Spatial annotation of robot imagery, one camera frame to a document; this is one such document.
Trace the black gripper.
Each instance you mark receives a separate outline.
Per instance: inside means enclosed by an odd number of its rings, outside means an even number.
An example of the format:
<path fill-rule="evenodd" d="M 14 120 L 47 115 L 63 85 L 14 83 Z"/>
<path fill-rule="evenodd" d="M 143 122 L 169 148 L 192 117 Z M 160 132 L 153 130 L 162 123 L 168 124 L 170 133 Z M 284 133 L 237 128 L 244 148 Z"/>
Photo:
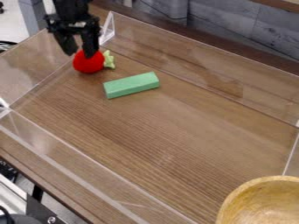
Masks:
<path fill-rule="evenodd" d="M 74 20 L 65 20 L 57 14 L 43 16 L 47 33 L 59 45 L 59 49 L 70 56 L 77 50 L 77 44 L 71 35 L 79 35 L 82 51 L 86 58 L 90 58 L 98 51 L 99 25 L 98 17 L 86 15 Z"/>

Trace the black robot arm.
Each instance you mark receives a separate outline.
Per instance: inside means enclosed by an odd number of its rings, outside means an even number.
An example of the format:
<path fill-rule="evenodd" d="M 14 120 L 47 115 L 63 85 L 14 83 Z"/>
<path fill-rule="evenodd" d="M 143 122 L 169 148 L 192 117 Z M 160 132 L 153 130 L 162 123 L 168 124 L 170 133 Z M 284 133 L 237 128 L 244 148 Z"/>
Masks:
<path fill-rule="evenodd" d="M 66 55 L 71 55 L 78 46 L 74 36 L 81 39 L 81 49 L 86 58 L 98 51 L 98 17 L 89 14 L 91 0 L 51 0 L 54 12 L 43 15 L 47 33 L 50 33 Z"/>

